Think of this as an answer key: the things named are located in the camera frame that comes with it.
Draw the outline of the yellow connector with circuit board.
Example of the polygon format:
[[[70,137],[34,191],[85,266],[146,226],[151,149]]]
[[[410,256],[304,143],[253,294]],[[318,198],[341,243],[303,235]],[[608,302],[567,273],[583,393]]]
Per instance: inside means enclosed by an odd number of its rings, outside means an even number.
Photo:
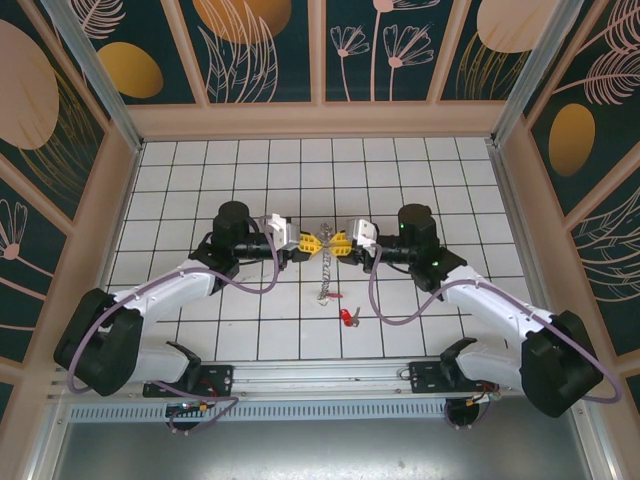
[[[169,403],[165,409],[165,417],[170,418],[201,418],[215,406],[214,402],[192,401]]]

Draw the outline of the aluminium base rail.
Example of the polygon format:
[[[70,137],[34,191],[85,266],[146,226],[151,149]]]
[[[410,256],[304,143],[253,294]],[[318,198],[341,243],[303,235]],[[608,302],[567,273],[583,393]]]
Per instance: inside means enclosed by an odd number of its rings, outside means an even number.
[[[492,382],[503,390],[518,391],[519,361],[515,351],[495,355],[488,373],[472,374],[471,380]],[[266,400],[319,400],[389,397],[412,392],[409,364],[440,361],[437,357],[396,359],[339,359],[291,361],[241,361],[234,364],[204,362],[191,351],[168,343],[149,345],[138,354],[137,362],[124,358],[100,366],[107,376],[107,398],[142,398],[149,382],[178,381],[188,367],[231,365],[234,382],[230,396]]]

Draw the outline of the grey metal sheet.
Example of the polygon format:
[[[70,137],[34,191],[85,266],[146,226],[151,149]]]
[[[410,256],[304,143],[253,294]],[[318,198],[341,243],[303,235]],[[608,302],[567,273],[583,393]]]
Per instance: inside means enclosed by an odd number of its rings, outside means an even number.
[[[571,429],[486,420],[76,424],[54,480],[591,480]]]

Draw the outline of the aluminium corner post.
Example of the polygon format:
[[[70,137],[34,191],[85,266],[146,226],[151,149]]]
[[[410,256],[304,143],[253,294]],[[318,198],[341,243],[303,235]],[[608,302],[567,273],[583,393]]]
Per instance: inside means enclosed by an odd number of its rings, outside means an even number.
[[[527,103],[549,69],[564,39],[575,23],[584,0],[559,0],[511,90],[490,135],[490,145],[499,149],[509,138]]]
[[[143,138],[135,126],[121,95],[109,78],[96,50],[82,31],[72,7],[68,5],[66,0],[40,1],[49,18],[58,27],[62,39],[66,42],[74,58],[84,69],[89,83],[94,87],[127,145],[135,153],[139,153],[142,148]]]

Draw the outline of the aluminium side rail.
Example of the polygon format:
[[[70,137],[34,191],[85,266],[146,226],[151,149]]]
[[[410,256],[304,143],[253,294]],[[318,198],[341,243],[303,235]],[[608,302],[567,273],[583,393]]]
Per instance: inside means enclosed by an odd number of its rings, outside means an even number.
[[[488,145],[487,150],[522,270],[521,274],[515,276],[492,274],[492,282],[498,288],[518,298],[521,303],[556,312],[505,157],[502,151],[493,145]]]

